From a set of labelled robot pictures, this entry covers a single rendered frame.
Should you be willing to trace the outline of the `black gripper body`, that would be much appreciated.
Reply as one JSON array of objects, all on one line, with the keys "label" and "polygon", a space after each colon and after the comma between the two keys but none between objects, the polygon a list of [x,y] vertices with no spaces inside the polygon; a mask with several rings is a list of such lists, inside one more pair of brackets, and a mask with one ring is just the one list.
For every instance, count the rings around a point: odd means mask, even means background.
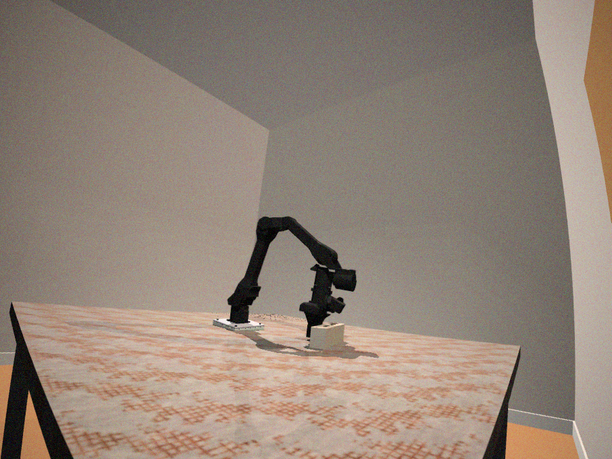
[{"label": "black gripper body", "polygon": [[335,310],[330,307],[322,307],[326,294],[328,292],[330,292],[330,295],[332,294],[333,291],[331,291],[331,289],[332,288],[329,287],[314,285],[313,288],[311,288],[311,291],[313,291],[311,300],[300,304],[299,310],[315,315],[321,315],[322,313],[326,314],[328,311],[334,313]]}]

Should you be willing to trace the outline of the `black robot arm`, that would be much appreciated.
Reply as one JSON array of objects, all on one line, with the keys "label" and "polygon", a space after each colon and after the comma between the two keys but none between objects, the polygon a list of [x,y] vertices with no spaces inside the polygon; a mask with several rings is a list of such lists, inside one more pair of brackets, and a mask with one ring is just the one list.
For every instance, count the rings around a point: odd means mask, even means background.
[{"label": "black robot arm", "polygon": [[[357,283],[355,270],[342,269],[338,262],[338,254],[335,250],[319,242],[314,238],[296,219],[292,217],[262,217],[257,222],[256,236],[257,241],[253,249],[253,254],[243,279],[238,283],[234,293],[228,298],[228,304],[231,306],[230,318],[227,321],[233,323],[250,323],[249,306],[252,305],[254,299],[259,297],[261,286],[258,286],[258,277],[261,273],[261,267],[266,256],[268,247],[278,232],[285,230],[291,231],[308,249],[311,251],[315,260],[325,267],[320,267],[315,264],[312,271],[316,271],[315,285],[332,287],[336,289],[353,292]],[[329,269],[335,270],[330,272]],[[330,307],[336,313],[340,314],[345,307],[343,299],[337,299],[326,294],[322,307]]]}]

